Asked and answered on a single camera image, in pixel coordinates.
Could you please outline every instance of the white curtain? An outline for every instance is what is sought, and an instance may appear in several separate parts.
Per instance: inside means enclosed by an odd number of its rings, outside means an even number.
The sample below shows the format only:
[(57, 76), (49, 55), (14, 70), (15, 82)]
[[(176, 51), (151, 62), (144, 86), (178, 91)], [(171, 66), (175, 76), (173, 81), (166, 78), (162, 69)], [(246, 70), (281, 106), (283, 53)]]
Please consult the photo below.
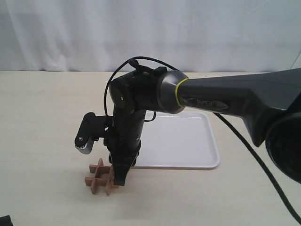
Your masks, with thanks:
[(301, 67), (300, 53), (300, 0), (0, 0), (0, 70), (112, 71), (140, 55), (262, 72)]

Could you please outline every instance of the white tray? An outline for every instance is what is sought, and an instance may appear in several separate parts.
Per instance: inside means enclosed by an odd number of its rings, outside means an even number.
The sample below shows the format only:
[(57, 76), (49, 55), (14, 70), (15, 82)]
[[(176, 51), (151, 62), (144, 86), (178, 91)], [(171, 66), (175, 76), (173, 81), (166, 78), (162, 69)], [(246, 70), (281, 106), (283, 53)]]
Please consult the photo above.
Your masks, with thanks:
[[(153, 112), (147, 112), (150, 120)], [(145, 122), (135, 168), (213, 169), (220, 163), (208, 117), (201, 112), (157, 113)]]

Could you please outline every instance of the robotic arm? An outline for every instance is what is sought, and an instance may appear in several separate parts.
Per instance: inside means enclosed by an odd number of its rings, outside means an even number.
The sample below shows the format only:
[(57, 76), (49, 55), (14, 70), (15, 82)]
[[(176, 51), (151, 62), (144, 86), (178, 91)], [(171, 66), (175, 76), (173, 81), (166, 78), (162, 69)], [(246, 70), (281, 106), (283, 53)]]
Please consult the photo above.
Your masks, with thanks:
[(189, 79), (166, 67), (150, 69), (129, 62), (135, 70), (110, 83), (113, 116), (84, 116), (76, 148), (89, 154), (103, 137), (110, 152), (114, 184), (123, 186), (141, 148), (147, 110), (176, 114), (185, 107), (243, 119), (252, 142), (266, 141), (273, 162), (301, 183), (301, 68), (281, 72)]

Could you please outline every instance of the wooden pieces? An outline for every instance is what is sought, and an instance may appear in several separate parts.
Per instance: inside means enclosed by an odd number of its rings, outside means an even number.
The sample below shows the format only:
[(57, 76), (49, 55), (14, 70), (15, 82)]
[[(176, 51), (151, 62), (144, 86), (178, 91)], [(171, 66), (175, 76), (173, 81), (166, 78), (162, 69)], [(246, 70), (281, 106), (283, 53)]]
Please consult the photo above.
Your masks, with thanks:
[(85, 183), (90, 186), (91, 192), (96, 194), (98, 186), (105, 187), (107, 195), (110, 195), (113, 188), (119, 188), (114, 185), (114, 171), (112, 166), (104, 166), (103, 160), (99, 159), (97, 165), (90, 165), (90, 172), (95, 173), (94, 177), (86, 177)]

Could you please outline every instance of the table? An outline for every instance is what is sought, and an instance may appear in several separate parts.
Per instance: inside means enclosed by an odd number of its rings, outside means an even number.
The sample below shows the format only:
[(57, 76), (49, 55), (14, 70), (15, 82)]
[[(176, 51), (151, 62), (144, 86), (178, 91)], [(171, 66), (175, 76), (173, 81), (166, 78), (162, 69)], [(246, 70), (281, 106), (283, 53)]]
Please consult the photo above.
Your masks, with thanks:
[[(108, 151), (96, 142), (90, 155), (74, 147), (87, 112), (103, 114), (111, 73), (0, 72), (0, 216), (14, 225), (298, 225), (260, 166), (235, 135), (209, 116), (221, 156), (214, 170), (130, 170), (126, 186), (92, 195), (89, 164)], [(188, 73), (191, 78), (242, 73)], [(108, 98), (109, 113), (113, 104)], [(226, 117), (249, 140), (239, 118)], [(256, 149), (301, 213), (301, 185)]]

